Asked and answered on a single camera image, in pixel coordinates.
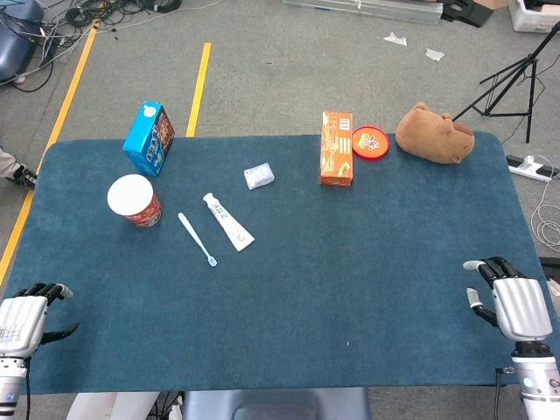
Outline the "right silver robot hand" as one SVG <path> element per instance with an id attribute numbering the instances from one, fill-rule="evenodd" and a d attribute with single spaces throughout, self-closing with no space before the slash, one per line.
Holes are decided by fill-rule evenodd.
<path id="1" fill-rule="evenodd" d="M 495 256 L 463 263 L 464 270 L 477 271 L 488 284 L 494 309 L 480 301 L 478 291 L 466 289 L 470 309 L 513 342 L 542 341 L 552 324 L 539 282 L 521 273 L 508 260 Z"/>

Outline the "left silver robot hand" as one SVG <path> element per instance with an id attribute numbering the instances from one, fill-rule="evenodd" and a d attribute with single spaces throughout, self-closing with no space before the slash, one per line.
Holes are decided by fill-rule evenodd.
<path id="1" fill-rule="evenodd" d="M 39 346 L 72 335 L 79 322 L 56 332 L 45 332 L 45 325 L 51 304 L 57 299 L 73 297 L 73 291 L 62 283 L 35 283 L 6 298 L 1 303 L 1 356 L 26 359 Z"/>

